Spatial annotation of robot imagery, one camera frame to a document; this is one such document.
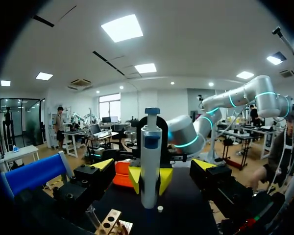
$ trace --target small white cap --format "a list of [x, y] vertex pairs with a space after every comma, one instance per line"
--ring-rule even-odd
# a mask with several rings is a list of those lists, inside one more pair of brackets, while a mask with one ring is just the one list
[[163, 206], [158, 206], [158, 212], [162, 212], [163, 211]]

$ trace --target ceiling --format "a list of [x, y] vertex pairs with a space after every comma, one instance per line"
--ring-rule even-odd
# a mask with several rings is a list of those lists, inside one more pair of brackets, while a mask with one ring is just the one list
[[[114, 43], [100, 26], [131, 14], [143, 37]], [[92, 89], [81, 92], [90, 96], [117, 93], [120, 85], [122, 92], [130, 92], [211, 89], [208, 83], [214, 82], [212, 89], [228, 90], [250, 80], [236, 77], [242, 71], [280, 83], [286, 81], [280, 71], [294, 70], [291, 53], [271, 31], [280, 25], [289, 34], [257, 0], [54, 0], [37, 15], [54, 27], [29, 21], [0, 75], [0, 80], [11, 80], [11, 87], [0, 90], [64, 89], [76, 79], [92, 82]], [[287, 60], [275, 66], [266, 58], [278, 51]], [[134, 65], [146, 63], [154, 63], [157, 72], [139, 75]], [[36, 80], [39, 72], [54, 76]]]

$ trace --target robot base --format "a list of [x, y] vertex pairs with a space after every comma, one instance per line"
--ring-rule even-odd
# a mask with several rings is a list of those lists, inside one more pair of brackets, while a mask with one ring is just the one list
[[199, 157], [198, 157], [200, 160], [204, 161], [204, 162], [207, 162], [207, 163], [211, 163], [211, 164], [214, 164], [214, 165], [224, 165], [225, 164], [225, 161], [218, 161], [216, 162], [215, 160], [216, 159], [221, 159], [217, 153], [215, 151], [211, 152], [205, 152], [205, 153], [200, 153]]

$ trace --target white robotic arm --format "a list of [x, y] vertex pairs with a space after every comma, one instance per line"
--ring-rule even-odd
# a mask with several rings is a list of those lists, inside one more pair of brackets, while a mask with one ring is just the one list
[[188, 116], [168, 121], [169, 136], [181, 153], [198, 154], [214, 124], [221, 119], [220, 108], [232, 108], [256, 100], [258, 115], [263, 118], [294, 116], [294, 101], [290, 96], [274, 92], [268, 76], [257, 76], [243, 86], [203, 100], [205, 114], [194, 123]]

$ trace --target laptop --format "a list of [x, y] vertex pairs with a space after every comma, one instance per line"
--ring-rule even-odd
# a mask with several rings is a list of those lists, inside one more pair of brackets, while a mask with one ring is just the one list
[[101, 132], [101, 129], [98, 124], [90, 125], [90, 131], [92, 135], [97, 138], [103, 138], [110, 134], [110, 133]]

